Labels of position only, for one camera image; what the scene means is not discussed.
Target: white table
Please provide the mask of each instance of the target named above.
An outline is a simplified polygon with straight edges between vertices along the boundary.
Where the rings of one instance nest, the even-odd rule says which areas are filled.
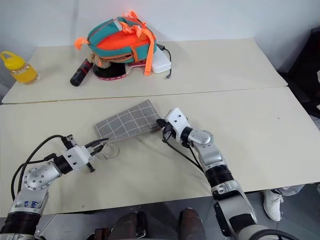
[[[264,53],[252,39],[162,42],[172,55],[172,75],[168,72],[144,76],[134,68],[129,76],[114,80],[97,79],[92,71],[79,87],[70,78],[84,61],[89,48],[74,46],[39,47],[30,63],[40,80],[31,85],[18,82],[3,103],[34,103],[60,100],[157,96],[283,87]]]
[[[0,106],[0,217],[12,203],[17,166],[53,134],[73,134],[84,145],[98,137],[93,125],[150,99],[161,116],[179,107],[194,128],[208,130],[244,191],[320,180],[320,132],[287,87],[151,97],[59,101]],[[65,213],[210,195],[203,174],[146,133],[119,142],[115,159],[57,179],[45,213]],[[63,151],[59,140],[35,160]]]

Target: orange backpack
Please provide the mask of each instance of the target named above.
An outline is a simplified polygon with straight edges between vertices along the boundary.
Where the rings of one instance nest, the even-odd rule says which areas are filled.
[[[114,63],[133,63],[146,59],[145,75],[151,72],[153,54],[156,52],[156,37],[134,11],[115,17],[96,26],[88,37],[74,42],[79,50],[88,44],[92,52]]]

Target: person's foot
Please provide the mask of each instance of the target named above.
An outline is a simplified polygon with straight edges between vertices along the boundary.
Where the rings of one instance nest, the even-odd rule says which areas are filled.
[[[263,208],[265,213],[273,221],[279,222],[281,220],[280,203],[283,203],[282,195],[267,190],[264,192]]]

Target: plastic bottle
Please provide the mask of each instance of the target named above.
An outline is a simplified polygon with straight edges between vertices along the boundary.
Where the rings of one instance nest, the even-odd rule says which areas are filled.
[[[0,53],[0,57],[11,76],[19,83],[31,84],[39,78],[35,69],[22,57],[10,51],[3,51]]]

